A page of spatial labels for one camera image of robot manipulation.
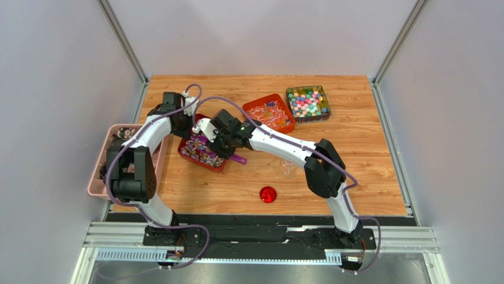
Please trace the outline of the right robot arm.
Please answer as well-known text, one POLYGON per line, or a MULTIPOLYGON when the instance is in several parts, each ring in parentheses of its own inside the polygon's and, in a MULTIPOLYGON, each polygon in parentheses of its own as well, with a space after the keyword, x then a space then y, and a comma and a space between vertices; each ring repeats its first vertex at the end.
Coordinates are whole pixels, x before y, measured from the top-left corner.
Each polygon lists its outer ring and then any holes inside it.
POLYGON ((346 194, 351 175, 332 142, 300 140, 250 117, 240 121, 225 109, 212 118, 201 118, 193 131, 203 134, 207 146, 223 159, 230 159, 236 149, 247 148, 272 154, 302 169, 308 188, 326 201, 336 229, 353 241, 360 238, 363 225, 346 194))

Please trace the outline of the purple plastic scoop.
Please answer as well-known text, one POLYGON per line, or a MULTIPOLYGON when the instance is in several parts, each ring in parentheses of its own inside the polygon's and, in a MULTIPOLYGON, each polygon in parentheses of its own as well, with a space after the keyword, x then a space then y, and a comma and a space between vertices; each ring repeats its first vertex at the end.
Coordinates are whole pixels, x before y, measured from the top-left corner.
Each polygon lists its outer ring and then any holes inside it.
MULTIPOLYGON (((205 136, 203 135, 196 135, 193 137, 195 140, 198 140, 200 141, 202 144, 204 144, 208 149, 209 149, 209 146, 208 146, 208 143, 209 143, 209 140, 208 138, 206 138, 205 136)), ((214 151, 211 151, 209 153, 209 155, 211 157, 217 157, 218 155, 216 154, 216 152, 214 151)), ((242 156, 239 156, 237 154, 233 154, 231 157, 230 157, 231 160, 235 161, 235 162, 238 162, 238 163, 241 163, 243 165, 247 164, 248 160, 242 156)))

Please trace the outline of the clear plastic jar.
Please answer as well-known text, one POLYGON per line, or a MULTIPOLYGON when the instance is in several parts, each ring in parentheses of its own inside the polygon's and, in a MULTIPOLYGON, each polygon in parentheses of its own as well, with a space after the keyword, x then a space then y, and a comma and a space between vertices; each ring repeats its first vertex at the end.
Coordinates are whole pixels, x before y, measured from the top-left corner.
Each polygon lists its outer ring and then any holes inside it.
POLYGON ((293 178, 296 175, 298 166, 288 160, 280 159, 278 164, 278 172, 287 178, 293 178))

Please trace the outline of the red tray of swirl lollipops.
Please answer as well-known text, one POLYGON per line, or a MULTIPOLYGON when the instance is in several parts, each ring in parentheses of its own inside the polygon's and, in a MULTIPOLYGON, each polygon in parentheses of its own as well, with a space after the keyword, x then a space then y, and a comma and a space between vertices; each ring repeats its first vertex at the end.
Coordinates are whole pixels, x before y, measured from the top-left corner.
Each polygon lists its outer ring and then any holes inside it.
POLYGON ((212 172, 223 171, 227 161, 213 152, 206 142, 204 135, 191 133, 189 138, 181 139, 177 152, 181 158, 212 172))

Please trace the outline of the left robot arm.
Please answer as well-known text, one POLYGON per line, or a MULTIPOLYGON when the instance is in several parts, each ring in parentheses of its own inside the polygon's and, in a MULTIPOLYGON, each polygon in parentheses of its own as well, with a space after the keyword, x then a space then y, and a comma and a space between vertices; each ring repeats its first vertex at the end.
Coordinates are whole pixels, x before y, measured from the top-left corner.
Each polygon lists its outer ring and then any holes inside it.
POLYGON ((171 134, 189 137, 197 101, 187 92, 164 93, 162 102, 148 113, 135 134, 121 145, 110 146, 106 153, 105 186, 111 201, 137 209, 149 226, 169 234, 181 225, 157 193, 153 152, 171 134))

